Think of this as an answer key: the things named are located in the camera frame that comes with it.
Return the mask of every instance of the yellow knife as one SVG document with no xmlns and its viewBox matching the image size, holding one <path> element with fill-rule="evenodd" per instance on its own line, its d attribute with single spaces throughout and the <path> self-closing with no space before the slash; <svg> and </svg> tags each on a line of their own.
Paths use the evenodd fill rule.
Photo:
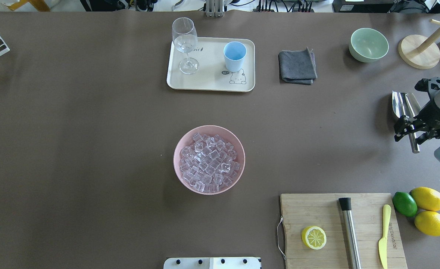
<svg viewBox="0 0 440 269">
<path fill-rule="evenodd" d="M 379 240 L 379 258 L 382 267 L 387 269 L 387 230 L 391 219 L 391 206 L 385 204 L 382 208 L 382 238 Z"/>
</svg>

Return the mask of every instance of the bowl of ice cubes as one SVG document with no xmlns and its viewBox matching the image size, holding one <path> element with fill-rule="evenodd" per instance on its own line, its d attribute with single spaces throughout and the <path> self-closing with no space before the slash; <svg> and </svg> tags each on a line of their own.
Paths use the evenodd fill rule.
<svg viewBox="0 0 440 269">
<path fill-rule="evenodd" d="M 186 133 L 174 152 L 178 179 L 198 194 L 221 194 L 232 188 L 245 168 L 245 150 L 229 130 L 199 126 Z"/>
</svg>

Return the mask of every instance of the black box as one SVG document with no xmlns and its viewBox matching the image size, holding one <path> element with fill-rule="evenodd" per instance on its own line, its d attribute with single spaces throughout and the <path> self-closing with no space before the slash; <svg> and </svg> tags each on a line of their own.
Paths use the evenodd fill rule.
<svg viewBox="0 0 440 269">
<path fill-rule="evenodd" d="M 364 2 L 347 2 L 346 0 L 334 0 L 334 12 L 349 13 L 387 13 L 394 0 L 364 0 Z"/>
</svg>

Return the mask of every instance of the white metal plate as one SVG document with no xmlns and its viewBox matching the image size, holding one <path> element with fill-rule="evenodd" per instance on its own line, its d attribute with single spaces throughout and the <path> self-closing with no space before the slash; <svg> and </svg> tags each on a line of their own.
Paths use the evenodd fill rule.
<svg viewBox="0 0 440 269">
<path fill-rule="evenodd" d="M 242 69 L 234 73 L 225 67 L 223 56 L 223 48 L 231 41 L 242 42 L 247 48 Z M 171 88 L 249 92 L 255 86 L 255 45 L 249 39 L 198 37 L 197 48 L 189 55 L 200 64 L 193 75 L 185 75 L 180 71 L 180 62 L 186 58 L 186 54 L 177 51 L 172 42 L 167 72 L 167 84 Z"/>
<path fill-rule="evenodd" d="M 178 257 L 168 258 L 163 269 L 261 269 L 260 260 L 259 257 Z"/>
</svg>

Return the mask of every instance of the green bowl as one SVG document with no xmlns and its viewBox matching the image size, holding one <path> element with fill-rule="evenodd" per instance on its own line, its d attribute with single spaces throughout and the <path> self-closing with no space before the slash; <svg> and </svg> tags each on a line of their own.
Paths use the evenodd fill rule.
<svg viewBox="0 0 440 269">
<path fill-rule="evenodd" d="M 349 52 L 358 61 L 371 63 L 384 57 L 389 51 L 389 43 L 379 31 L 360 28 L 354 31 L 349 41 Z"/>
</svg>

